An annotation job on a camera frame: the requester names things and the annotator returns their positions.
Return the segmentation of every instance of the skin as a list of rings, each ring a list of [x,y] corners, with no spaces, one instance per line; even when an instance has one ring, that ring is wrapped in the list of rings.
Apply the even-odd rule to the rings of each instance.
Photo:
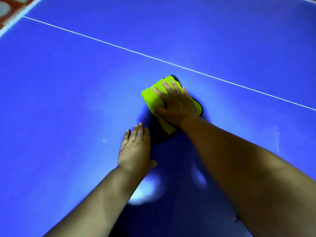
[[[187,90],[164,83],[154,89],[165,108],[156,113],[181,128],[209,174],[234,203],[254,237],[316,236],[316,182],[272,152],[224,131],[196,115]],[[150,135],[140,123],[124,135],[118,166],[45,237],[108,236],[143,178],[150,160]]]

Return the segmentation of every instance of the forearm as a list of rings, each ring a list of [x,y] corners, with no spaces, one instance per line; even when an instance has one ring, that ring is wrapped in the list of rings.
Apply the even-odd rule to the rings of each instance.
[[[123,168],[115,168],[45,237],[108,236],[141,180]]]
[[[180,127],[255,236],[308,236],[315,231],[314,180],[201,118],[186,117]]]

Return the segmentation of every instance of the cleaning cloth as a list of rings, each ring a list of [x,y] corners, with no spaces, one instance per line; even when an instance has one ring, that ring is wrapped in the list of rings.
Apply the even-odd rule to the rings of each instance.
[[[165,87],[162,84],[163,81],[167,82],[171,87],[172,87],[171,82],[175,81],[177,86],[183,92],[183,89],[182,89],[182,86],[181,86],[179,79],[175,75],[170,75],[164,79],[161,79],[160,81],[155,83],[152,87],[143,90],[141,95],[142,95],[144,101],[146,102],[150,112],[158,119],[158,121],[159,121],[161,127],[164,129],[164,131],[166,131],[170,135],[170,134],[174,133],[175,131],[177,131],[178,128],[169,124],[164,118],[157,115],[155,112],[155,109],[157,106],[164,107],[164,102],[154,92],[154,88],[157,88],[168,95],[167,90],[165,89]],[[203,114],[203,107],[200,105],[200,103],[196,99],[194,99],[192,97],[191,97],[191,99],[195,105],[197,115],[199,115],[199,116],[202,115]]]

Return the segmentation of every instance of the person's right hand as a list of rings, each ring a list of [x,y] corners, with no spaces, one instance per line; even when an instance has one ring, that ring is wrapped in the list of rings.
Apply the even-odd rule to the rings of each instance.
[[[183,87],[183,93],[177,84],[173,81],[169,86],[165,81],[162,83],[168,94],[154,88],[154,92],[163,100],[165,108],[158,106],[156,113],[163,117],[170,124],[179,127],[180,122],[187,116],[197,116],[195,106],[188,91]]]

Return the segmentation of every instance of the person's left hand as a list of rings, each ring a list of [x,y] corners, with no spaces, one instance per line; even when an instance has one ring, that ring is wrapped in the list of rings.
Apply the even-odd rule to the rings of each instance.
[[[156,161],[150,159],[149,129],[140,123],[134,126],[132,132],[126,131],[118,154],[118,166],[144,178],[156,165]]]

